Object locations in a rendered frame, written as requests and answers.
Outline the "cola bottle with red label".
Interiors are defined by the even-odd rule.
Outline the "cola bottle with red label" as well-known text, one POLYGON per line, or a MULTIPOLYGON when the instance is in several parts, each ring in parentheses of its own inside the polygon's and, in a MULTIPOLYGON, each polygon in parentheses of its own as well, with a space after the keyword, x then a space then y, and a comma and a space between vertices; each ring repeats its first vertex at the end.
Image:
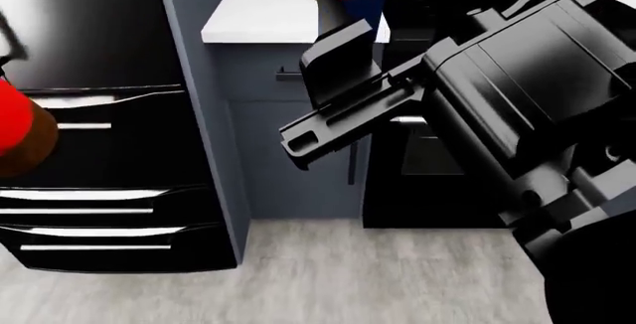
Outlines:
POLYGON ((55 118, 0 78, 0 178, 33 171, 53 153, 58 139, 55 118))

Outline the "black refrigerator with drawers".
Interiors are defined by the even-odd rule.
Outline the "black refrigerator with drawers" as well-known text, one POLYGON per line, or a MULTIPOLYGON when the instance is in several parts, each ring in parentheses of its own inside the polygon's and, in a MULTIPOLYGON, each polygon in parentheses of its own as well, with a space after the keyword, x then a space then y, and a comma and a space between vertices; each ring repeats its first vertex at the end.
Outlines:
POLYGON ((28 52, 0 76, 48 111, 41 165, 0 179, 0 245, 30 269, 237 266, 163 0, 0 0, 28 52))

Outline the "grey tall side panel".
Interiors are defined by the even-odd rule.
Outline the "grey tall side panel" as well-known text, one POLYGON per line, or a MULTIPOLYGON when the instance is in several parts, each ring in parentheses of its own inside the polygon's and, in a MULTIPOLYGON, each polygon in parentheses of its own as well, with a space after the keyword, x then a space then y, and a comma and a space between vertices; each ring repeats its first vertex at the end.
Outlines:
POLYGON ((220 66, 201 31, 222 0, 163 0, 190 100, 237 263, 242 263, 250 213, 220 66))

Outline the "grey cabinet with white counter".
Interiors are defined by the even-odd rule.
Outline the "grey cabinet with white counter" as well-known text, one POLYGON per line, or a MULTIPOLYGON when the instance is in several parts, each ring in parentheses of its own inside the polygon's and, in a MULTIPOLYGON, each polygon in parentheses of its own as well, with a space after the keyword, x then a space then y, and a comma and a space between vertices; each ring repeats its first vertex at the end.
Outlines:
POLYGON ((277 81, 280 67, 299 71, 318 36, 315 0, 222 0, 201 32, 214 50, 228 100, 251 215, 255 219, 355 219, 367 168, 359 142, 357 176, 347 184, 349 147, 301 171, 280 144, 279 129, 307 114, 302 81, 277 81))

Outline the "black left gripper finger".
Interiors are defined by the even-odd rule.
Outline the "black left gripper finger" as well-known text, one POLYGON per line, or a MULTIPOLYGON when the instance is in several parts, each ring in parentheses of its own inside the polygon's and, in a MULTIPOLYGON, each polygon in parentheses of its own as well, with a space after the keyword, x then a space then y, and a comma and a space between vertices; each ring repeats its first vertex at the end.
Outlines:
POLYGON ((0 62, 26 61, 29 58, 26 46, 21 43, 2 10, 0 10, 0 33, 9 45, 9 52, 0 57, 0 62))

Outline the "black oven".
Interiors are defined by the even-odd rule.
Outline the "black oven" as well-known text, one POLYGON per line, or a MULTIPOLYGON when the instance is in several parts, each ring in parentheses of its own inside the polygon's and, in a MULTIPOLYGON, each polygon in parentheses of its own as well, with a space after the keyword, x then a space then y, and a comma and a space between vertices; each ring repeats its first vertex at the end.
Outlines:
MULTIPOLYGON (((419 102, 395 117, 422 116, 419 102)), ((428 123, 385 120, 371 135, 362 208, 367 229, 501 229, 490 196, 428 123)))

